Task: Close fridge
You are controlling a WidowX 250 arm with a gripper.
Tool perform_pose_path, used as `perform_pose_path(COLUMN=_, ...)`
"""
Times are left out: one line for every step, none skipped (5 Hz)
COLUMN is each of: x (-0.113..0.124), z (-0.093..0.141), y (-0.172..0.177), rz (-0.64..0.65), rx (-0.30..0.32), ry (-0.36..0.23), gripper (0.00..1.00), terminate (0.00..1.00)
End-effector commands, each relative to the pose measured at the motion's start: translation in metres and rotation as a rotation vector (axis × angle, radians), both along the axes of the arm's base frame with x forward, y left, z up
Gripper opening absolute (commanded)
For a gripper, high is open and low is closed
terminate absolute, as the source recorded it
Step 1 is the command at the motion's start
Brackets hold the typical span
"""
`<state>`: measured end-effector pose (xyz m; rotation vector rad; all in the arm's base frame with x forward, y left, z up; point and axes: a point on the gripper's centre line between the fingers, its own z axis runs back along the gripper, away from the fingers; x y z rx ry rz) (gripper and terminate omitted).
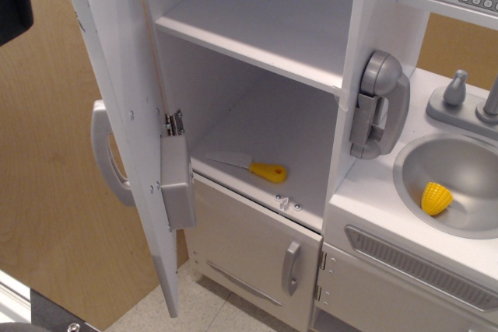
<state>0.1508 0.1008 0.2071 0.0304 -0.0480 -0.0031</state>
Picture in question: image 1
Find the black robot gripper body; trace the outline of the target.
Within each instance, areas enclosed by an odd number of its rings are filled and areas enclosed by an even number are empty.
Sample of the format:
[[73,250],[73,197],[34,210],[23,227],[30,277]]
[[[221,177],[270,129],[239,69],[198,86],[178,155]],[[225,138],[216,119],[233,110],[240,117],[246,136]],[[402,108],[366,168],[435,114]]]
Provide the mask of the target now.
[[30,0],[1,0],[1,45],[25,33],[33,25]]

